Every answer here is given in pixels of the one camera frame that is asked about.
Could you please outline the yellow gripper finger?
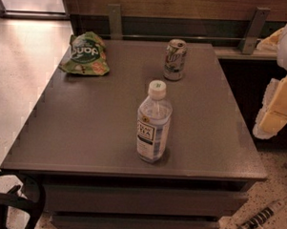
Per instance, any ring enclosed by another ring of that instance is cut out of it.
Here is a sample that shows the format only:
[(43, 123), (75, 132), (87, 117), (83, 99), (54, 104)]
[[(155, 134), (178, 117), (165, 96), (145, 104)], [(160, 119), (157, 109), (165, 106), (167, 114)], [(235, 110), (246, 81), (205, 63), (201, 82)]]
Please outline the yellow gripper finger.
[(262, 39), (256, 46), (259, 51), (276, 52), (278, 50), (278, 41), (283, 28), (273, 32), (270, 36)]
[(278, 80), (272, 78), (265, 90), (262, 98), (262, 107), (258, 111), (253, 128), (253, 134), (256, 138), (263, 140), (270, 139), (276, 136), (287, 124), (286, 115), (269, 111), (269, 104), (277, 92), (278, 83)]

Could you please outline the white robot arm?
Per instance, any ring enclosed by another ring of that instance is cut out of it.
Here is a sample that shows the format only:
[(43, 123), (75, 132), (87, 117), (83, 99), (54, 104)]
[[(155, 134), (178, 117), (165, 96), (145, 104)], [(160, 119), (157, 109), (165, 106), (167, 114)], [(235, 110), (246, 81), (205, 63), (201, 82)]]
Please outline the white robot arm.
[[(277, 64), (287, 71), (287, 24), (261, 40), (259, 51), (276, 52)], [(262, 98), (262, 107), (255, 119), (253, 134), (269, 139), (287, 124), (287, 74), (280, 80), (271, 79)]]

